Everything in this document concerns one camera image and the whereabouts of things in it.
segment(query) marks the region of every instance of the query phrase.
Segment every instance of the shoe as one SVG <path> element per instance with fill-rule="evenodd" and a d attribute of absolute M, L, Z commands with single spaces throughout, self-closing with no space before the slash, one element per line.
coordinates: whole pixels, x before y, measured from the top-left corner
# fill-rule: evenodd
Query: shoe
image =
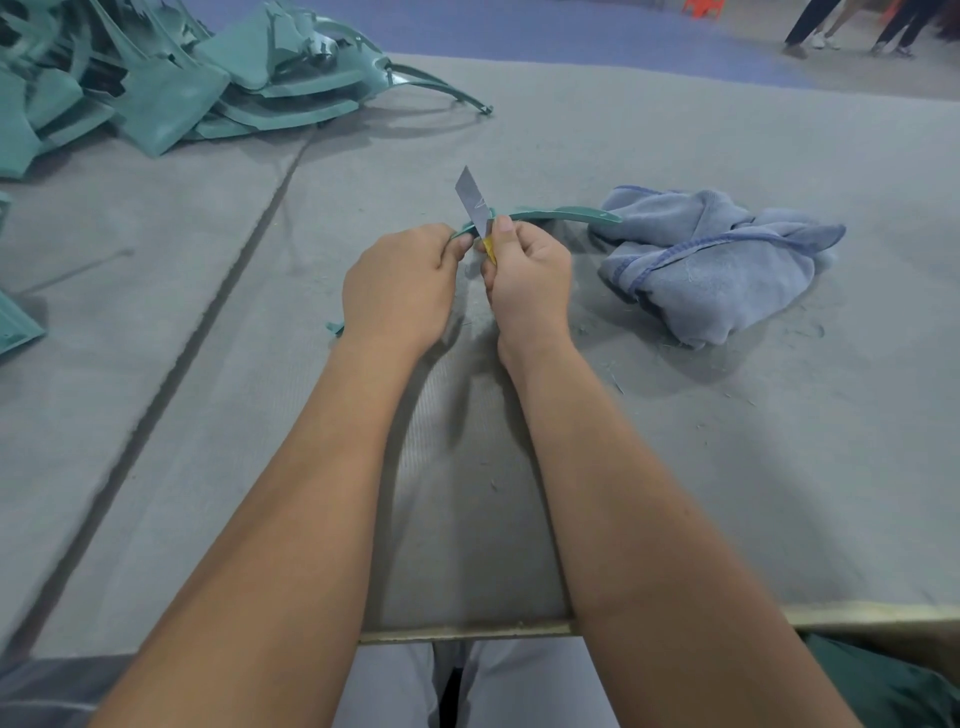
<path fill-rule="evenodd" d="M 785 56 L 789 56 L 790 58 L 800 59 L 801 61 L 806 60 L 806 51 L 800 43 L 785 45 L 783 46 L 783 50 L 780 52 Z"/>

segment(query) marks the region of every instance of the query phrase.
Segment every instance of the yellow knife handle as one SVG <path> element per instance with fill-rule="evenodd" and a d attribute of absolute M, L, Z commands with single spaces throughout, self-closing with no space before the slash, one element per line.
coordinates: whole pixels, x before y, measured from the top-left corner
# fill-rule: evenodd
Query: yellow knife handle
<path fill-rule="evenodd" d="M 496 255 L 493 254 L 493 238 L 489 235 L 483 239 L 483 247 L 487 249 L 487 257 L 493 265 L 496 265 Z"/>

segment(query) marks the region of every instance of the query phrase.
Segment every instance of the person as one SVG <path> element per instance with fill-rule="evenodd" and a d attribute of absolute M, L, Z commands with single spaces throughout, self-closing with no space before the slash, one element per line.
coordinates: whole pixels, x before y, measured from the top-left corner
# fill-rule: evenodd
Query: person
<path fill-rule="evenodd" d="M 787 34 L 786 40 L 783 42 L 783 54 L 795 59 L 805 59 L 804 41 L 813 33 L 815 28 L 823 25 L 833 9 L 839 4 L 840 0 L 810 0 L 804 11 L 800 13 L 800 17 L 797 18 L 793 28 L 790 29 L 790 33 Z"/>
<path fill-rule="evenodd" d="M 937 11 L 944 4 L 944 0 L 905 0 L 903 5 L 897 11 L 897 14 L 887 23 L 887 27 L 880 33 L 876 39 L 874 47 L 870 53 L 873 56 L 879 56 L 887 44 L 894 39 L 894 36 L 903 28 L 906 32 L 900 37 L 900 42 L 894 49 L 894 53 L 902 58 L 912 59 L 916 54 L 913 52 L 913 41 L 917 39 L 920 31 L 930 22 Z"/>
<path fill-rule="evenodd" d="M 346 329 L 300 416 L 91 728 L 436 725 L 431 646 L 357 641 L 387 433 L 471 242 L 452 233 L 386 235 L 349 270 Z M 858 725 L 578 354 L 570 253 L 509 217 L 492 236 L 496 348 L 583 637 L 474 643 L 459 724 Z"/>
<path fill-rule="evenodd" d="M 837 19 L 833 21 L 833 25 L 831 25 L 826 32 L 824 32 L 824 26 L 827 25 L 827 17 L 825 16 L 810 38 L 810 46 L 816 48 L 818 51 L 824 48 L 830 48 L 834 51 L 840 50 L 840 43 L 838 43 L 833 36 L 843 27 L 844 23 L 856 15 L 866 4 L 867 0 L 847 0 L 847 2 L 844 3 L 843 10 L 840 11 Z"/>

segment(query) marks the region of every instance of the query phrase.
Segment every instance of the hand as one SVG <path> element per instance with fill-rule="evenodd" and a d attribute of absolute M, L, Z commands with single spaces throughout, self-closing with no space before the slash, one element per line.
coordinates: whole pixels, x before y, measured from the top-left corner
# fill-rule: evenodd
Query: hand
<path fill-rule="evenodd" d="M 506 215 L 497 216 L 492 238 L 497 264 L 487 258 L 481 270 L 500 326 L 500 361 L 514 374 L 527 353 L 570 340 L 570 251 L 550 233 Z"/>
<path fill-rule="evenodd" d="M 470 235 L 449 225 L 384 235 L 344 279 L 344 338 L 386 344 L 415 362 L 443 335 Z"/>

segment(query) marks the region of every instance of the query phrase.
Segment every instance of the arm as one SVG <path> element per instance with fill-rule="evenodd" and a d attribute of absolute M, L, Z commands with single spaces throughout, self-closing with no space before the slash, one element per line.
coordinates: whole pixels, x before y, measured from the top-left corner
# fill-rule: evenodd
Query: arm
<path fill-rule="evenodd" d="M 569 253 L 522 224 L 484 279 L 577 623 L 624 728 L 858 723 L 570 341 Z"/>
<path fill-rule="evenodd" d="M 360 635 L 387 433 L 453 301 L 465 246 L 445 245 L 452 233 L 389 235 L 350 270 L 346 332 L 300 417 L 91 728 L 332 723 Z"/>

